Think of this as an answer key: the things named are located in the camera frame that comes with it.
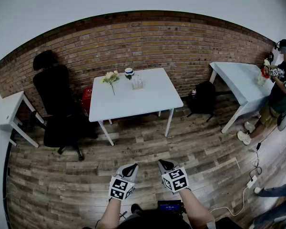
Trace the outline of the black office chair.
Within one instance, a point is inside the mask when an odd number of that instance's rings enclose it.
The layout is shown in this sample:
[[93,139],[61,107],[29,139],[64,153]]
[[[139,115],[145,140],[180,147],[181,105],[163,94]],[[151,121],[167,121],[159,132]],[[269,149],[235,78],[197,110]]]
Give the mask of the black office chair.
[[33,84],[49,115],[47,123],[39,125],[45,130],[44,145],[57,148],[59,154],[71,146],[77,151],[78,159],[83,161],[78,140],[85,137],[96,139],[98,136],[71,95],[68,68],[58,63],[53,51],[46,50],[34,58],[33,69],[37,72]]

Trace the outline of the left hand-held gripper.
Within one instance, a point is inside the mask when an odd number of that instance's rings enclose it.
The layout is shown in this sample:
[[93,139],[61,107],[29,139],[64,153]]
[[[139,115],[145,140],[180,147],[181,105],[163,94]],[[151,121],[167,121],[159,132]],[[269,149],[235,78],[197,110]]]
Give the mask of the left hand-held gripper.
[[120,201],[127,199],[134,191],[137,173],[136,163],[119,167],[117,174],[111,178],[109,197]]

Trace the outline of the small white side table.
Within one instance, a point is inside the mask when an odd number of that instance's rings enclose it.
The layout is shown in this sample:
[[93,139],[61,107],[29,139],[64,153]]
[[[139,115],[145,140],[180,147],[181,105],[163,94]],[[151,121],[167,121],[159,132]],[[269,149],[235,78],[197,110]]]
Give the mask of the small white side table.
[[34,147],[38,148],[39,144],[31,139],[20,127],[22,122],[16,117],[16,113],[19,109],[21,102],[24,102],[32,112],[36,112],[35,116],[44,124],[43,118],[39,115],[37,110],[30,103],[26,97],[24,91],[12,94],[2,99],[0,103],[0,126],[10,125],[14,130],[16,130],[24,139],[26,139]]

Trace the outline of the person's right forearm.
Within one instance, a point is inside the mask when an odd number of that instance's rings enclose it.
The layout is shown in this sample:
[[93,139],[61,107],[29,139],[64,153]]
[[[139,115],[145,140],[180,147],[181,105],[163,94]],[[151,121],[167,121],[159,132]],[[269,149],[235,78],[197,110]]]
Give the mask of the person's right forearm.
[[214,216],[199,202],[191,190],[185,188],[179,194],[192,229],[205,229],[208,222],[215,222]]

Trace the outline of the black device with blue screen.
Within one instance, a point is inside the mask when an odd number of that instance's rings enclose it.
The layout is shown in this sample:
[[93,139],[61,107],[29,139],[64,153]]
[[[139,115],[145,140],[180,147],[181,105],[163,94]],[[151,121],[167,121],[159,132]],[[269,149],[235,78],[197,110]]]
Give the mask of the black device with blue screen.
[[184,204],[181,200],[161,200],[157,202],[157,205],[160,212],[184,213]]

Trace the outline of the white table with pale cloth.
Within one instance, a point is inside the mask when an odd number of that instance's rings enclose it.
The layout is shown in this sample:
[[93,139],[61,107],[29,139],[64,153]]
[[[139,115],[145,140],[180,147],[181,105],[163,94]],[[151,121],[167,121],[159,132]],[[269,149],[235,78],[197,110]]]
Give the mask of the white table with pale cloth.
[[239,116],[260,110],[265,105],[274,84],[270,79],[267,79],[263,86],[259,86],[256,79],[262,74],[261,70],[254,64],[212,62],[210,66],[213,72],[209,81],[213,83],[215,77],[219,75],[240,104],[234,115],[223,127],[222,133],[224,134]]

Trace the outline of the black backpack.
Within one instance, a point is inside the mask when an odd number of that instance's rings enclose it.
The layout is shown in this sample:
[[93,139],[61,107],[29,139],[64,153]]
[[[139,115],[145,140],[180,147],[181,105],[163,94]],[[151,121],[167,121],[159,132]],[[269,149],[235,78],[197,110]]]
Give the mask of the black backpack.
[[214,116],[215,86],[210,81],[204,81],[195,87],[196,96],[187,98],[187,106],[190,109],[190,117],[193,114],[210,115],[206,122]]

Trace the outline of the red box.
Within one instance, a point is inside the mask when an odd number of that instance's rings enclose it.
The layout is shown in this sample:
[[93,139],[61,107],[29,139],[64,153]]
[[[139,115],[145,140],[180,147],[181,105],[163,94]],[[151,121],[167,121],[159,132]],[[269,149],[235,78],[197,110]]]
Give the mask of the red box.
[[83,112],[87,116],[89,116],[89,112],[90,112],[91,97],[92,97],[92,88],[91,87],[85,88],[82,94],[81,105],[82,105]]

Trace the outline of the yellow artificial flower bunch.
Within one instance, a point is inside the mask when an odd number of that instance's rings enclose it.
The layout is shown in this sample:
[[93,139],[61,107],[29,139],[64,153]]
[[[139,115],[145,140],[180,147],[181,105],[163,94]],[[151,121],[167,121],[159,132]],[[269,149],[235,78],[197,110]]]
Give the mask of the yellow artificial flower bunch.
[[101,83],[107,83],[111,86],[112,91],[113,91],[113,95],[115,95],[114,92],[114,88],[113,88],[113,83],[118,81],[119,78],[119,74],[118,71],[113,71],[113,72],[107,72],[105,77],[101,79]]

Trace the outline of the white standing fan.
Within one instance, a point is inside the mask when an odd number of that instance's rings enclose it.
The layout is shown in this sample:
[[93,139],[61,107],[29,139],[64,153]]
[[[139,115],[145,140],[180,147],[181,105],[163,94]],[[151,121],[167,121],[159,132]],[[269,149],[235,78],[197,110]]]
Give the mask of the white standing fan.
[[277,119],[277,128],[279,131],[283,131],[286,127],[286,111],[282,113]]

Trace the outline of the person's left forearm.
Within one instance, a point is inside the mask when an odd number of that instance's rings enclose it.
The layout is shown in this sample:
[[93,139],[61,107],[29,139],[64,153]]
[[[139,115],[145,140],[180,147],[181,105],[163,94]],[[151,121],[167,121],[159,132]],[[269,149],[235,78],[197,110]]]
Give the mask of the person's left forearm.
[[111,198],[95,229],[117,229],[120,223],[121,201]]

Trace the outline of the white power strip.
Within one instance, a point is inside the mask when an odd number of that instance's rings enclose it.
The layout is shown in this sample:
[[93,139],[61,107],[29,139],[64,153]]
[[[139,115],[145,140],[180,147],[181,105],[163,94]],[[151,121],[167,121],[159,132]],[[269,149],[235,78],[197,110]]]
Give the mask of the white power strip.
[[254,176],[249,180],[249,182],[247,183],[246,187],[247,187],[248,189],[250,189],[256,181],[257,181],[257,177],[256,177],[256,175],[254,175]]

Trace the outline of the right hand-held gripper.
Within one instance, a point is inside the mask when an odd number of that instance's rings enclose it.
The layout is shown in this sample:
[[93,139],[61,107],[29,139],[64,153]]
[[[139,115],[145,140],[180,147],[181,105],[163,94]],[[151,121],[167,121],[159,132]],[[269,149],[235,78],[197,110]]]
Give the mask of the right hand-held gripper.
[[170,159],[159,159],[158,166],[164,186],[171,192],[177,193],[185,188],[189,188],[187,173],[183,167],[179,168],[180,165],[176,161]]

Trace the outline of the person's black shirt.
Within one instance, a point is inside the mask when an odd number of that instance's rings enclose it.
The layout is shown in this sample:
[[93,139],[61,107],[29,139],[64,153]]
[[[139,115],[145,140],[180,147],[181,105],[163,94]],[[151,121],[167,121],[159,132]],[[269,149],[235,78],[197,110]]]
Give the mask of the person's black shirt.
[[[183,218],[174,214],[161,214],[156,210],[131,214],[117,229],[192,229]],[[205,229],[242,229],[230,218],[210,222]]]

